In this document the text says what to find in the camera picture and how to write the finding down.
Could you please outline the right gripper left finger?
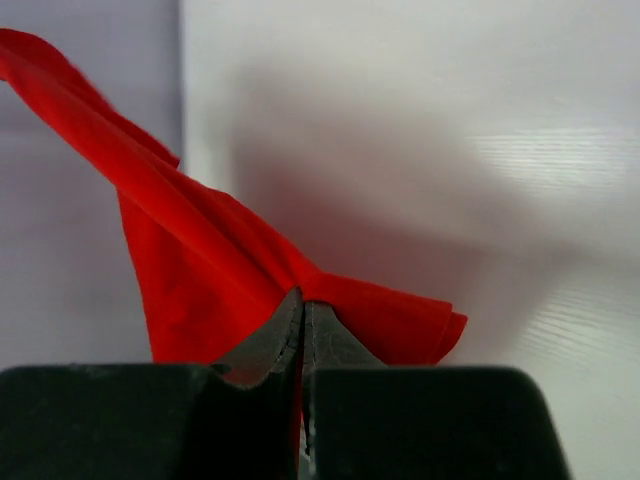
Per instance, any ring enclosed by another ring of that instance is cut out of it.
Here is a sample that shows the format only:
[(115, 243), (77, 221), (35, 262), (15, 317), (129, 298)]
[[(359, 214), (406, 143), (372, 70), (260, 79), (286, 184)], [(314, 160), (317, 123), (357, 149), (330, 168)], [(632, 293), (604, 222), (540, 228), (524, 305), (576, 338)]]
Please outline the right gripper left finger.
[(290, 291), (211, 364), (3, 371), (2, 477), (295, 478), (303, 314), (300, 291)]

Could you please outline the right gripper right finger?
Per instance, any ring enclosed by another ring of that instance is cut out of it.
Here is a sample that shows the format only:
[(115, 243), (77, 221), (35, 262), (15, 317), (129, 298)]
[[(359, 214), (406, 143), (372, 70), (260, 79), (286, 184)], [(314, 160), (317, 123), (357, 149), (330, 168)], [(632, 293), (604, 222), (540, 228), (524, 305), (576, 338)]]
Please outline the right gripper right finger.
[(315, 479), (567, 479), (544, 396), (505, 367), (391, 367), (326, 305), (304, 310)]

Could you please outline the red t-shirt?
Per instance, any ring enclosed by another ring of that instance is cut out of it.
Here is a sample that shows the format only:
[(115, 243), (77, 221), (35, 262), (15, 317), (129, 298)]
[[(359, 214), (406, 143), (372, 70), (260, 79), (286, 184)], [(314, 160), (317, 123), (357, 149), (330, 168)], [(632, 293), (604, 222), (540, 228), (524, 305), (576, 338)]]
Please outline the red t-shirt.
[(232, 196), (184, 175), (45, 40), (3, 29), (1, 77), (116, 188), (155, 361), (217, 361), (294, 288), (391, 365), (434, 365), (459, 341), (467, 319), (452, 304), (325, 272)]

